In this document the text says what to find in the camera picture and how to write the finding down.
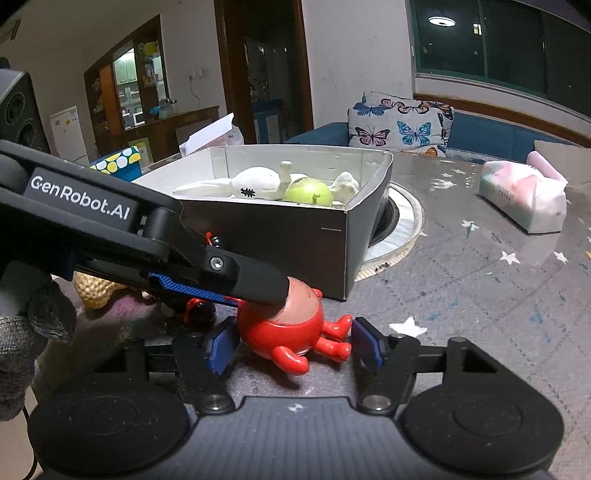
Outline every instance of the gloved hand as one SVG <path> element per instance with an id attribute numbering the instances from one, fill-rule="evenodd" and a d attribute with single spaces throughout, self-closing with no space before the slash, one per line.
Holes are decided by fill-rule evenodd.
<path id="1" fill-rule="evenodd" d="M 16 417 L 48 339 L 68 341 L 76 309 L 51 275 L 11 262 L 0 280 L 0 421 Z"/>

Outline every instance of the green toy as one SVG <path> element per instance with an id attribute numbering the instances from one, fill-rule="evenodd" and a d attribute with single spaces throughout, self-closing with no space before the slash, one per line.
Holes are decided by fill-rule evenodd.
<path id="1" fill-rule="evenodd" d="M 303 177 L 292 182 L 285 193 L 286 202 L 331 207 L 333 200 L 329 186 L 321 180 L 310 177 Z"/>

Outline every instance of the red toy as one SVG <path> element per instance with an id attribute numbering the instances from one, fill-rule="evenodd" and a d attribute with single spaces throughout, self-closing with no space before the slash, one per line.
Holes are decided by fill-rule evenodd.
<path id="1" fill-rule="evenodd" d="M 304 355 L 312 349 L 342 363 L 351 354 L 351 344 L 343 340 L 353 317 L 344 315 L 336 323 L 325 322 L 321 298 L 320 290 L 290 277 L 290 290 L 283 307 L 239 301 L 240 336 L 257 355 L 272 360 L 292 375 L 308 371 Z"/>

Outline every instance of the blue gripper pad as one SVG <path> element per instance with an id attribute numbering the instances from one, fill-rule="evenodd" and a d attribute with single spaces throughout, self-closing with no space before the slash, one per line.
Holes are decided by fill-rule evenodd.
<path id="1" fill-rule="evenodd" d="M 351 326 L 353 354 L 363 360 L 367 370 L 375 373 L 384 366 L 380 343 L 385 345 L 385 341 L 386 337 L 364 318 L 358 317 L 353 320 Z"/>
<path id="2" fill-rule="evenodd" d="M 162 285 L 162 288 L 164 288 L 165 290 L 183 293 L 194 299 L 210 301 L 212 303 L 218 303 L 220 305 L 227 305 L 228 307 L 238 307 L 238 302 L 234 299 L 230 299 L 224 295 L 213 293 L 208 290 L 202 290 L 200 288 L 183 285 L 182 283 L 176 283 L 166 275 L 161 275 L 159 273 L 151 273 L 149 274 L 149 277 L 158 279 L 158 281 Z"/>
<path id="3" fill-rule="evenodd" d="M 216 375 L 221 375 L 228 366 L 232 355 L 240 345 L 240 334 L 236 317 L 228 317 L 214 327 L 205 339 L 208 356 L 207 364 Z"/>

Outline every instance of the white plush toy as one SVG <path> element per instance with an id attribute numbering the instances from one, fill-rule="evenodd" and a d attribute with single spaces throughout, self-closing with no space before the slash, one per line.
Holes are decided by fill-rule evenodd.
<path id="1" fill-rule="evenodd" d="M 279 173 L 266 167 L 251 167 L 232 179 L 200 180 L 179 187 L 173 195 L 200 197 L 231 197 L 283 200 L 290 184 L 307 177 L 301 173 L 291 173 L 293 164 L 282 161 Z M 359 182 L 345 171 L 329 187 L 334 199 L 347 203 L 359 193 Z"/>

